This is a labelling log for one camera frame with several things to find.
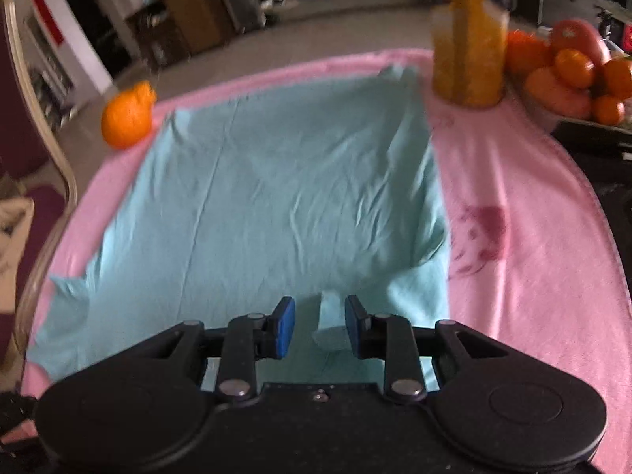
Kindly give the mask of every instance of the bottle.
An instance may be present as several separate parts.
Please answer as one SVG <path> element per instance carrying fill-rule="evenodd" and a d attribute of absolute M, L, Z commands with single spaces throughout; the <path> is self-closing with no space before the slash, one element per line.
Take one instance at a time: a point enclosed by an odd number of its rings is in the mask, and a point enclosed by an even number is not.
<path fill-rule="evenodd" d="M 509 13 L 502 2 L 450 0 L 432 12 L 432 86 L 443 99 L 475 109 L 504 94 Z"/>

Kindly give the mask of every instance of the floor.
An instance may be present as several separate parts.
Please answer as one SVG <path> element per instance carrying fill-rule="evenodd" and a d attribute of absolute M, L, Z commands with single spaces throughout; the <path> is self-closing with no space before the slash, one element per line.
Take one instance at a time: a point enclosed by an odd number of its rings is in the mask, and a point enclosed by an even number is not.
<path fill-rule="evenodd" d="M 151 75 L 142 66 L 128 72 L 117 85 L 124 89 L 147 78 L 160 100 L 201 87 L 281 68 L 298 62 L 349 53 L 391 48 L 432 48 L 430 10 L 406 8 L 353 12 L 308 21 L 281 24 L 268 30 L 240 36 L 228 46 L 211 50 Z M 112 150 L 100 135 L 104 100 L 91 103 L 59 132 L 62 149 L 72 165 L 80 196 Z M 45 166 L 26 182 L 53 183 L 62 191 L 61 179 L 52 166 Z"/>

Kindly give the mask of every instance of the silver rivet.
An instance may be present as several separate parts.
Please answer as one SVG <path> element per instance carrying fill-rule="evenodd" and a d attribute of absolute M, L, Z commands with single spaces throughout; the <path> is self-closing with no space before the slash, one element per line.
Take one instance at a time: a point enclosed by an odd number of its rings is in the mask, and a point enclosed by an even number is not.
<path fill-rule="evenodd" d="M 423 385 L 415 380 L 397 380 L 391 385 L 393 392 L 406 397 L 416 397 L 423 392 Z"/>
<path fill-rule="evenodd" d="M 329 396 L 327 395 L 327 392 L 325 392 L 324 390 L 319 390 L 318 392 L 314 394 L 314 397 L 312 397 L 312 399 L 316 403 L 326 403 L 329 400 Z"/>
<path fill-rule="evenodd" d="M 244 380 L 226 380 L 219 385 L 219 391 L 231 397 L 243 397 L 250 391 L 250 384 Z"/>

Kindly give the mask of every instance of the pink cloth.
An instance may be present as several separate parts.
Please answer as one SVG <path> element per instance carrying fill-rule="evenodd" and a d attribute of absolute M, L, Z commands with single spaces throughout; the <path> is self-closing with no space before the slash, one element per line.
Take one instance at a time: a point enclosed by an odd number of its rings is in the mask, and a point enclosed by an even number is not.
<path fill-rule="evenodd" d="M 429 88 L 431 52 L 392 50 L 331 58 L 209 87 L 161 102 L 155 124 L 178 107 L 314 77 L 372 74 L 415 64 L 434 129 L 453 233 L 452 316 L 592 384 L 609 408 L 596 456 L 606 473 L 632 467 L 630 296 L 608 223 L 579 168 L 527 118 L 512 94 L 494 109 L 464 110 Z M 98 248 L 151 139 L 110 158 L 94 177 L 50 273 L 80 276 Z M 34 323 L 53 295 L 45 283 Z M 27 364 L 23 392 L 39 396 L 45 373 Z"/>

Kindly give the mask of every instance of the teal cloth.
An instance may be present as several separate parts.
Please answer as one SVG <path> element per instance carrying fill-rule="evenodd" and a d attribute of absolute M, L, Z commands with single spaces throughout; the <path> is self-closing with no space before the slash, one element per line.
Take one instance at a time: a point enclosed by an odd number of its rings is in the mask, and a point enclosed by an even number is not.
<path fill-rule="evenodd" d="M 28 359 L 59 380 L 183 320 L 225 327 L 289 295 L 290 352 L 258 364 L 261 382 L 380 381 L 382 362 L 349 350 L 344 298 L 434 326 L 449 242 L 414 69 L 178 110 L 85 275 L 55 280 Z"/>

